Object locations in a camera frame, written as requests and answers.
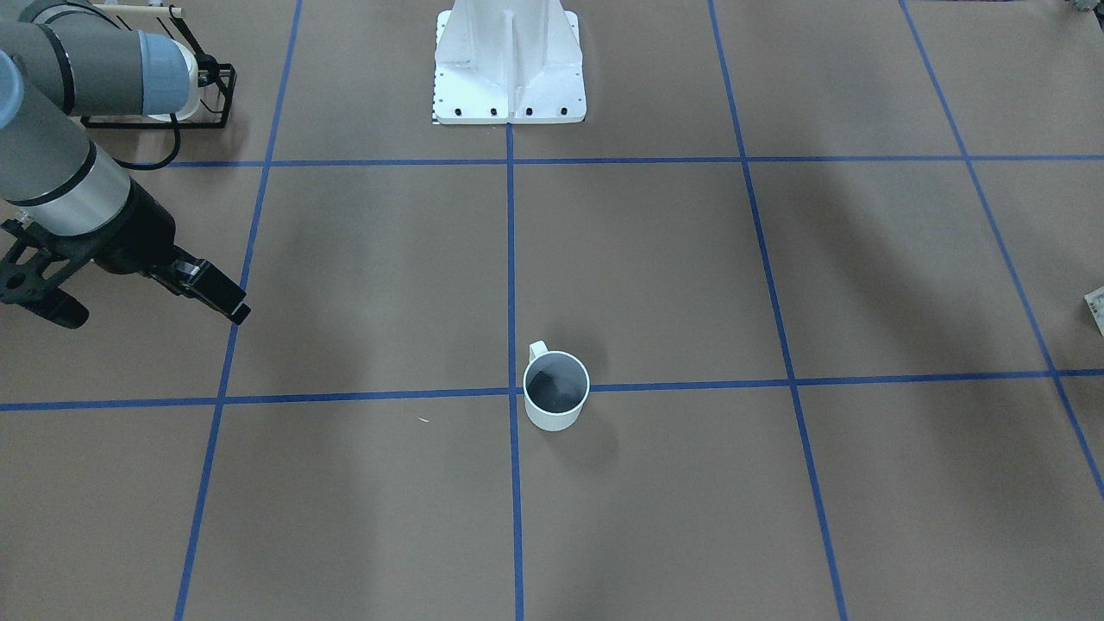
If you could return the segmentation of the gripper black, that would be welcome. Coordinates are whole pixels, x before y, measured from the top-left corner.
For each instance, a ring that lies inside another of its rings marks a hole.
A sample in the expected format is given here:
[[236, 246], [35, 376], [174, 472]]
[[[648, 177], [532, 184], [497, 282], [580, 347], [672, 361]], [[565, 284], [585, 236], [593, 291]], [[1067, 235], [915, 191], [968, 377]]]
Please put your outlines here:
[[142, 185], [130, 182], [126, 204], [110, 225], [113, 235], [93, 256], [96, 267], [115, 275], [148, 274], [179, 298], [197, 299], [234, 325], [248, 318], [246, 292], [209, 260], [178, 248], [174, 217]]

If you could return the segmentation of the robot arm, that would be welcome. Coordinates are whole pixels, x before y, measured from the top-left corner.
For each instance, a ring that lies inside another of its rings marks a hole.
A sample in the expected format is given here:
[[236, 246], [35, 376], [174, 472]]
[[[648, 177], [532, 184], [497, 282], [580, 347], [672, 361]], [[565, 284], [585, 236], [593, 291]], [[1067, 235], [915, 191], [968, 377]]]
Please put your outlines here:
[[87, 264], [153, 278], [243, 323], [245, 293], [176, 244], [176, 221], [135, 172], [176, 161], [193, 115], [223, 129], [236, 71], [200, 46], [179, 7], [153, 1], [173, 33], [137, 30], [123, 7], [4, 1], [1, 193], [17, 215], [3, 255], [3, 303], [64, 329], [88, 310], [62, 288]]

